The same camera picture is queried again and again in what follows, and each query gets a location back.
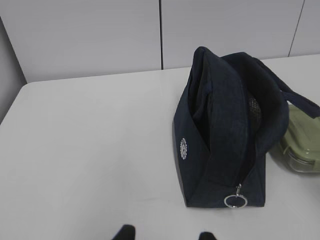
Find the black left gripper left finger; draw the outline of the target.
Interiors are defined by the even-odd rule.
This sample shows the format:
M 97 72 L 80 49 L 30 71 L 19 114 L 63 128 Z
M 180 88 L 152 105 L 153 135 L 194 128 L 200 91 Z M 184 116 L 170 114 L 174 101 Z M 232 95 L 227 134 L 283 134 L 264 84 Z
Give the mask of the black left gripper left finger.
M 135 240 L 136 239 L 136 228 L 130 224 L 124 224 L 112 240 Z

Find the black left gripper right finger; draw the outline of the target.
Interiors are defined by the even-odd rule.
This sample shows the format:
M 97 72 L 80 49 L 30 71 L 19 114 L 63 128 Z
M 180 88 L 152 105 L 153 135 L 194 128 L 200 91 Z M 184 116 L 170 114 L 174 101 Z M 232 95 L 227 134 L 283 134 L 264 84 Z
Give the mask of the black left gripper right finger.
M 212 232 L 204 231 L 199 235 L 199 240 L 217 240 Z

